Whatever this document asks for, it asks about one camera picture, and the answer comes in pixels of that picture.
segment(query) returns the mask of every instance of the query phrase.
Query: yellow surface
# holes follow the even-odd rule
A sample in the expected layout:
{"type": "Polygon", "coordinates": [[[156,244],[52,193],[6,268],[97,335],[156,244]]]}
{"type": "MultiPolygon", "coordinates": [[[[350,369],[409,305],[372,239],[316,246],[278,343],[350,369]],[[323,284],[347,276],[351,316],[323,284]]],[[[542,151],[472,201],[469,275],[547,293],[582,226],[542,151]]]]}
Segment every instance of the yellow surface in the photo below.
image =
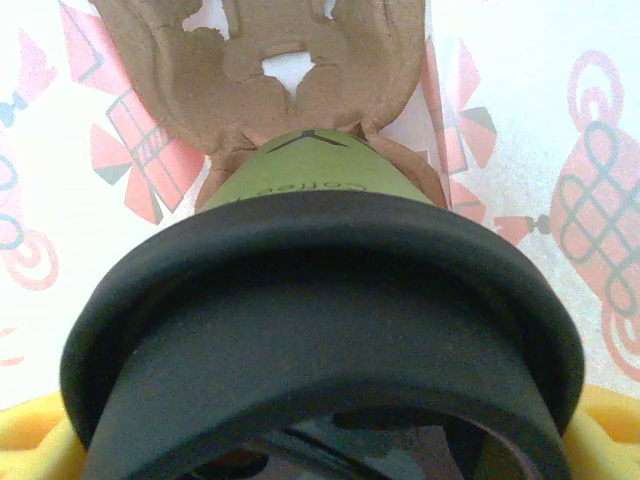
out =
{"type": "Polygon", "coordinates": [[[0,412],[0,479],[76,480],[85,457],[59,393],[0,412]]]}
{"type": "MultiPolygon", "coordinates": [[[[585,387],[564,442],[574,480],[640,480],[640,400],[585,387]]],[[[490,450],[476,479],[520,478],[490,450]]],[[[0,412],[1,480],[79,480],[85,458],[60,394],[0,412]]]]}

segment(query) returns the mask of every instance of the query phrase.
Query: decorative patterned paper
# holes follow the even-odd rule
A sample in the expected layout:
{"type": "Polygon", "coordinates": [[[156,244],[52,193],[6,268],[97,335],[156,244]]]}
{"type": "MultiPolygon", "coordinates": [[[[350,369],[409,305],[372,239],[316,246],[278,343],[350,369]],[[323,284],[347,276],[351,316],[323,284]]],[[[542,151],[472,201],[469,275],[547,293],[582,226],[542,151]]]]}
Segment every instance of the decorative patterned paper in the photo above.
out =
{"type": "MultiPolygon", "coordinates": [[[[420,85],[385,132],[429,157],[455,212],[540,267],[588,381],[640,397],[640,6],[574,3],[432,2],[420,85]]],[[[55,388],[95,284],[193,212],[207,169],[146,113],[87,0],[5,2],[3,32],[0,408],[55,388]]],[[[274,462],[260,478],[299,475],[274,462]]]]}
{"type": "Polygon", "coordinates": [[[618,124],[624,107],[620,75],[603,52],[590,50],[569,81],[569,113],[580,134],[558,177],[549,216],[502,217],[495,223],[514,244],[538,229],[551,233],[562,253],[602,301],[602,334],[618,367],[640,381],[640,144],[618,124]],[[606,74],[613,104],[597,86],[577,86],[595,66],[606,74]],[[589,104],[596,103],[594,118],[589,104]]]}
{"type": "Polygon", "coordinates": [[[99,125],[91,128],[94,171],[113,185],[130,172],[125,205],[159,224],[158,201],[173,212],[204,164],[204,155],[167,134],[134,93],[99,17],[60,4],[73,80],[116,96],[106,112],[117,139],[99,125]]]}
{"type": "Polygon", "coordinates": [[[29,290],[49,288],[58,277],[58,258],[49,239],[25,226],[20,173],[11,152],[11,128],[57,75],[44,52],[25,32],[19,33],[21,66],[11,103],[0,102],[0,255],[14,282],[29,290]],[[29,272],[46,263],[44,271],[29,272]]]}

